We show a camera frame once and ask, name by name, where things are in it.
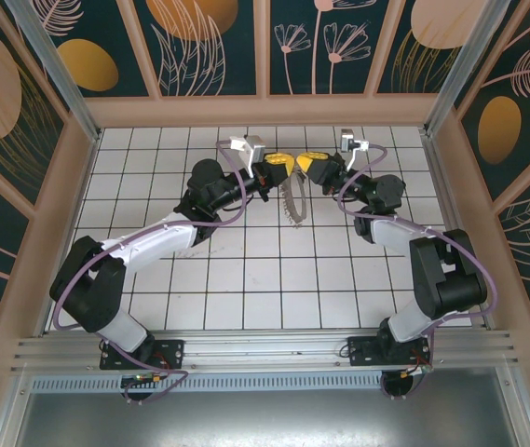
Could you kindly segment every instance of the floor tile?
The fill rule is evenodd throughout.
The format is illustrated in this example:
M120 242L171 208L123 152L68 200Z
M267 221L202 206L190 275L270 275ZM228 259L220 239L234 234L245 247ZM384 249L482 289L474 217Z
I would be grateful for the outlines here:
M317 266L314 259L281 259L283 291L316 291L317 287Z
M279 259L247 259L246 291L280 291Z
M387 261L393 290L412 290L414 288L414 282L412 281L412 261L409 258L403 257L389 257Z
M218 134L218 128L191 128L188 148L214 148Z
M395 147L393 135L390 127L363 127L364 138L373 144L380 144L385 147Z
M161 149L156 153L155 172L183 172L186 165L185 149Z
M205 293L171 293L165 329L204 329L205 299Z
M279 229L276 227L246 228L247 258L278 258Z
M401 170L429 170L422 147L398 147L397 156Z
M176 259L173 264L171 291L206 291L207 267L206 259Z
M129 153L126 159L124 172L129 173L152 173L155 170L156 150L138 150Z
M312 230L313 228L311 226L280 228L281 256L306 258L314 256L314 236Z
M405 193L408 197L436 196L432 177L429 172L404 172Z
M242 329L241 293L209 293L205 329Z
M334 128L306 126L306 147L335 147Z
M180 204L179 199L172 200L149 200L148 210L146 212L145 225L154 224L161 219L165 219L173 212L173 209Z
M349 256L347 229L344 226L314 228L317 243L317 256Z
M161 292L170 291L171 260L160 259L141 268L136 272L134 292Z
M277 131L275 126L249 126L248 134L261 137L261 140L263 140L269 149L277 148Z
M414 222L423 225L443 224L441 207L436 197L409 197Z
M386 258L353 258L357 291L390 291Z
M132 129L105 129L101 149L128 149Z
M350 258L318 258L317 267L319 272L319 290L354 290L354 277Z
M357 295L362 328L378 328L383 319L395 313L391 291L359 291Z
M115 200L85 200L78 226L108 228L114 216Z
M148 198L152 180L153 174L124 174L117 198Z
M243 258L244 228L218 228L211 236L211 258Z
M219 128L219 140L229 140L231 137L244 138L248 133L246 126L223 127Z
M190 128L163 128L159 149L186 149Z
M291 147L306 147L306 132L304 126L280 126L277 127L277 146L282 149Z
M279 226L279 205L275 198L254 200L246 209L246 226Z
M353 291L332 291L320 293L320 313L322 327L358 328L358 307Z
M244 329L281 329L280 293L246 293Z
M391 129L397 147L422 147L418 128L392 127Z
M123 172L127 153L128 151L99 151L93 173L117 174Z
M155 174L151 198L180 198L183 190L182 174Z
M297 208L297 211L301 213L302 200L300 199L300 196L295 197L295 207ZM285 210L285 205L282 198L279 199L279 224L281 226L295 227L295 223L290 219L288 212ZM302 222L300 222L300 225L302 227L312 225L312 206L310 204L309 198L306 199L306 218Z
M345 225L346 217L332 198L312 199L312 221L318 225Z
M161 128L134 128L130 149L157 149Z
M315 292L282 293L283 329L320 328L319 295Z
M148 200L118 200L112 226L142 228Z
M185 168L183 168L184 172L192 172L192 168L196 163L204 159L217 159L217 149L189 149L186 153Z
M130 303L130 314L149 331L165 328L168 309L166 293L134 293Z
M207 292L243 291L243 259L211 259L209 262L209 281Z
M121 174L94 174L90 177L90 184L86 199L117 198Z

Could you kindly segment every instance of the metal plate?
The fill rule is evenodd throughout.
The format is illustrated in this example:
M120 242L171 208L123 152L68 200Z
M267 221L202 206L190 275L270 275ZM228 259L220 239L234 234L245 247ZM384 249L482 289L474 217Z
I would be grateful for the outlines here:
M138 366L122 359L122 356L108 344L102 345L101 361L99 368L101 370L138 370ZM182 368L183 360L183 340L155 340L155 355L147 360L147 364L157 368L165 368L161 364L161 359L158 354L163 356L165 361L172 370L179 370Z

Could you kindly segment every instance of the purple cable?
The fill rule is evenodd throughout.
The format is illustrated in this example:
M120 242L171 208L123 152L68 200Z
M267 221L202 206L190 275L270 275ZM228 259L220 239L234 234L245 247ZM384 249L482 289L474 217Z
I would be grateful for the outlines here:
M224 149L222 147L224 144L228 144L228 143L229 143L229 141L222 140L222 141L217 142L215 145L217 147L217 150L224 156L225 160L227 160L227 163L229 163L229 166L233 170L234 175L238 179L238 185L239 185L239 189L240 189L241 196L242 196L241 205L239 207L238 214L236 214L234 217L232 217L231 219L229 219L227 221L224 221L224 222L174 221L174 222L165 223L166 226L193 225L193 226L219 227L219 226L232 224L237 219L239 219L239 217L244 213L244 211L246 210L246 203L247 203L246 187L244 186L244 181L243 181L243 179L241 177L241 174L239 173L239 169L236 166L236 163L234 163L234 160L232 160L231 156L229 156L224 151ZM136 239L139 239L140 237L144 237L144 236L150 235L151 233L154 233L155 231L160 230L161 228L163 228L163 223L162 224L153 225L153 226L149 226L148 228L145 228L144 230L142 230L140 233L138 233L138 234L136 234L134 236L130 236L130 237L124 239L123 241L119 242L118 244L115 244L113 247L110 247L109 249L107 249L105 251L102 251L97 256L95 256L91 260L89 260L86 264L84 264L80 268L80 270L78 270L78 272L76 272L76 274L72 277L72 279L70 280L70 282L68 283L68 285L64 289L63 293L60 295L60 299L56 303L56 307L55 307L55 309L53 311L53 317L52 317L53 326L56 328L56 330L58 330L58 331L68 331L70 329L80 327L79 324L71 324L71 325L68 325L68 326L62 326L60 324L60 312L61 312L61 309L63 308L64 302L68 298L68 295L70 294L70 292L74 288L76 282L78 282L78 280L81 279L93 265L95 265L97 262L99 262L105 256L108 256L113 251L119 250L122 247L126 247L127 245L129 245L130 243L135 241ZM150 398L145 399L144 401L153 401L153 400L157 400L159 398L162 398L163 396L168 394L173 388L175 388L177 385L179 385L183 380L185 380L185 378L188 376L188 372L187 371L182 371L182 370L172 370L172 371L164 370L162 368L157 368L155 366L151 366L151 365L147 365L146 363L142 363L141 361L136 360L133 356L131 356L128 352L124 351L124 349L122 349L121 347L119 347L115 343L109 342L107 339L105 339L102 336L100 336L100 338L102 338L105 343L109 343L111 346L113 346L114 349L123 358L125 358L126 360L134 363L135 365L137 365L137 366L139 366L139 367L141 367L143 369L150 370L150 371L153 371L155 373L168 373L168 374L182 374L183 375L183 377L181 377L180 379L175 381L171 386L169 386L168 388L166 388L163 391L160 391L159 393L156 393L155 395L151 396ZM127 387L124 390L124 395L128 399L129 403L136 402L135 400L131 400L128 397L128 389L129 389L129 387Z
M400 224L409 226L415 231L422 231L426 233L427 235L431 235L439 239L442 239L447 244L450 244L452 247L454 247L460 253L462 253L466 258L468 258L478 268L478 270L482 272L484 278L486 279L486 282L488 283L488 286L490 287L490 291L492 293L492 302L484 310L480 310L479 312L471 312L467 315L457 313L457 314L451 314L451 315L444 316L440 319L437 319L434 323L428 326L426 330L424 331L424 334L430 335L438 326L440 326L445 321L448 321L450 319L465 318L465 317L469 317L469 318L482 317L484 315L491 313L493 310L495 310L496 304L498 303L498 291L496 290L496 284L495 284L494 279L492 278L492 276L490 275L490 272L488 272L486 267L484 267L482 263L478 261L478 259L473 254L471 254L468 250L466 250L460 244L456 243L454 240L450 239L449 237L445 236L443 233L439 231L435 231L431 228L425 227L424 225L420 225L418 223L413 223L399 216L377 216L374 214L366 214L366 213L353 212L350 210L346 210L346 207L343 205L343 197L346 194L347 188L349 188L349 186L351 186L359 177L361 177L366 172L367 169L371 168L374 165L377 165L387 156L387 149L385 147L378 145L378 144L370 144L369 147L372 147L373 149L379 149L380 151L382 151L383 154L377 159L368 163L362 169L360 169L339 190L339 195L337 196L337 206L339 207L339 210L341 210L345 214L348 214L354 217L363 217L366 219L399 222Z

